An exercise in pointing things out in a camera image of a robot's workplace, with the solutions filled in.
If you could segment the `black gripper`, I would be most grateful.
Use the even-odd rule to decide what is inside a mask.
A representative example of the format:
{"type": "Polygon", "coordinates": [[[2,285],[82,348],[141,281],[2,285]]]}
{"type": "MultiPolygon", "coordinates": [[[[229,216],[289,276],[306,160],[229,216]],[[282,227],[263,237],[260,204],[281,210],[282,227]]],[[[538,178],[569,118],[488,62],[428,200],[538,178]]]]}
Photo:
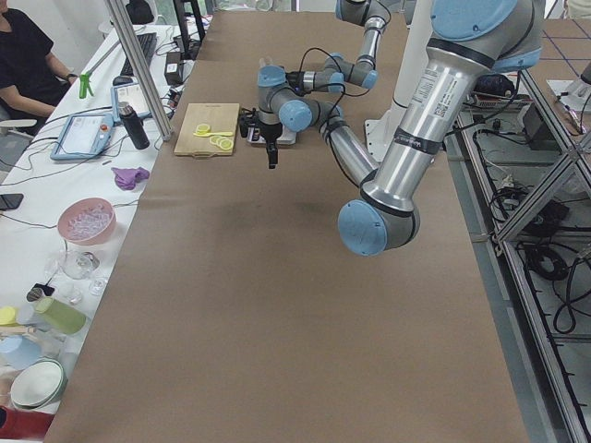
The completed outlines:
{"type": "Polygon", "coordinates": [[[260,124],[260,135],[266,143],[266,152],[268,156],[268,167],[275,169],[278,165],[278,147],[277,141],[282,135],[282,123],[260,124]]]}
{"type": "Polygon", "coordinates": [[[289,86],[294,90],[296,95],[305,94],[304,71],[291,71],[285,74],[289,86]]]}

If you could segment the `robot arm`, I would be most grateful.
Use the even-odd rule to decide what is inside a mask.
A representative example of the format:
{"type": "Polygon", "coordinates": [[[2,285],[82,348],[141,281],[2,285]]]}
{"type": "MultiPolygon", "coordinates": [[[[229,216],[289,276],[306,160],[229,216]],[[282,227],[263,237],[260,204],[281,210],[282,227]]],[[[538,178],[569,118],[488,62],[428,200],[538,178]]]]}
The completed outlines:
{"type": "Polygon", "coordinates": [[[371,90],[377,80],[377,53],[380,40],[392,20],[392,6],[385,1],[337,1],[335,16],[361,27],[363,41],[355,61],[340,53],[327,53],[320,71],[305,71],[303,66],[286,74],[288,84],[299,96],[311,92],[345,93],[347,84],[371,90]]]}
{"type": "Polygon", "coordinates": [[[256,121],[270,166],[277,163],[276,141],[284,129],[297,133],[314,126],[319,130],[360,193],[339,213],[341,239],[352,252],[375,256],[416,236],[420,219],[413,195],[477,80],[537,63],[544,4],[434,2],[427,13],[428,61],[381,161],[356,137],[336,104],[313,100],[310,93],[341,92],[346,84],[372,88],[378,76],[375,55],[392,13],[379,1],[340,1],[335,13],[364,30],[357,60],[349,63],[332,55],[320,72],[294,74],[280,66],[261,67],[256,121]]]}

